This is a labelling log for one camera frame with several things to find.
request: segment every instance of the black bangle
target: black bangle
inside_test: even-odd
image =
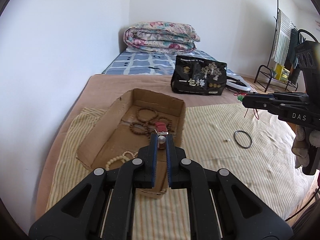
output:
[[[236,139],[236,134],[239,133],[239,132],[242,132],[242,133],[246,134],[246,135],[249,137],[249,139],[250,139],[250,145],[249,145],[248,147],[241,145],[241,144],[237,141],[237,139]],[[250,134],[248,134],[248,133],[245,132],[245,131],[242,131],[242,130],[235,131],[235,133],[233,134],[233,138],[235,139],[237,145],[239,145],[239,146],[240,146],[241,148],[243,148],[243,149],[248,149],[248,148],[250,148],[250,147],[252,146],[252,138],[251,138]]]

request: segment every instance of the gray glove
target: gray glove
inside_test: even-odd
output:
[[[308,149],[310,144],[315,147],[320,147],[320,131],[297,125],[296,138],[292,145],[292,152],[296,155],[296,169],[300,166],[308,166]]]

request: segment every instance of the black bag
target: black bag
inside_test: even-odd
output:
[[[227,82],[226,69],[224,62],[177,55],[171,79],[172,91],[220,96]]]

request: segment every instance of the blue plaid bedsheet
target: blue plaid bedsheet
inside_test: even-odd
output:
[[[215,60],[202,50],[195,50],[186,56]],[[108,75],[172,75],[176,54],[159,52],[122,52],[103,72]]]

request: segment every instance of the striped towel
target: striped towel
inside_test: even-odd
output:
[[[187,108],[182,148],[188,158],[204,168],[229,169],[280,217],[287,218],[303,199],[313,181],[295,169],[291,146],[295,134],[275,115],[258,110],[260,120],[241,104]],[[89,174],[76,159],[76,150],[105,110],[84,108],[73,120],[55,168],[46,210]],[[253,145],[240,148],[235,130],[245,130]],[[241,143],[247,138],[239,138]],[[161,199],[136,195],[133,240],[189,240],[190,226],[186,190],[168,189]]]
[[[272,58],[282,66],[284,65],[289,50],[291,26],[291,20],[283,13],[283,11],[279,10],[277,33]]]

